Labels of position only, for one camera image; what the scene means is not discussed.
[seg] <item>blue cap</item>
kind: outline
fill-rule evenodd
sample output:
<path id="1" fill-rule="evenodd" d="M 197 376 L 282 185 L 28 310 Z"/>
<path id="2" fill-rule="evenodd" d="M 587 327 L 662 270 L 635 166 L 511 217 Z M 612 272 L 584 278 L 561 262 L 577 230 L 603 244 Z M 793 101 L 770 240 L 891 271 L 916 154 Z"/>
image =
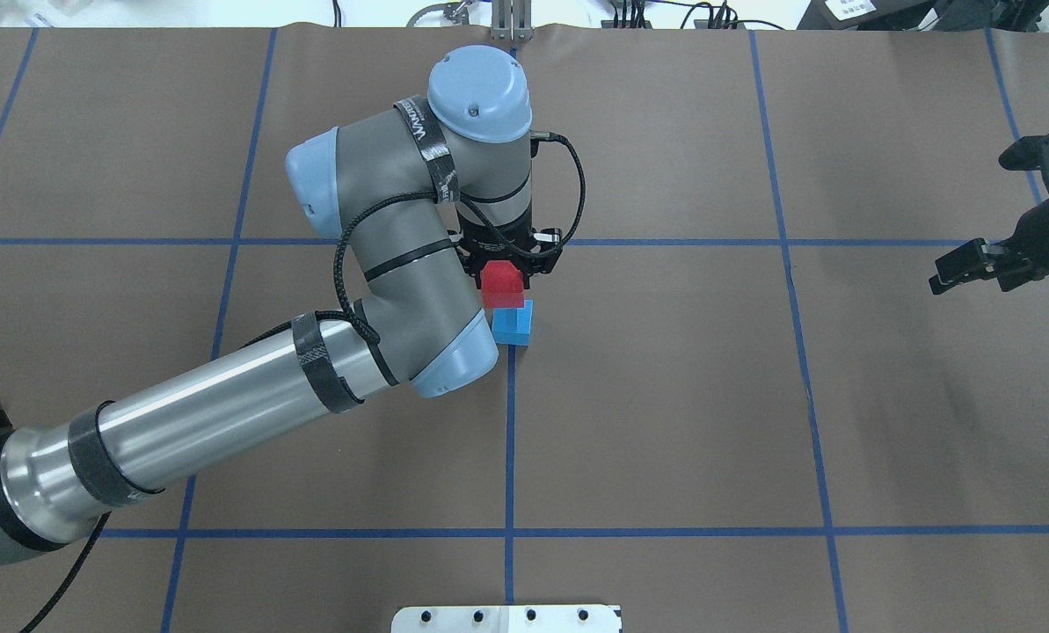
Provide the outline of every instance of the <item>blue cap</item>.
<path id="1" fill-rule="evenodd" d="M 420 396 L 436 398 L 485 376 L 496 363 L 497 344 L 492 341 L 484 310 L 479 310 L 447 349 L 411 378 L 410 384 L 415 385 Z"/>
<path id="2" fill-rule="evenodd" d="M 336 131 L 320 133 L 285 155 L 285 173 L 314 231 L 340 237 L 340 204 L 336 196 Z"/>
<path id="3" fill-rule="evenodd" d="M 453 49 L 431 69 L 427 100 L 445 126 L 485 144 L 515 141 L 532 126 L 524 69 L 500 48 Z"/>

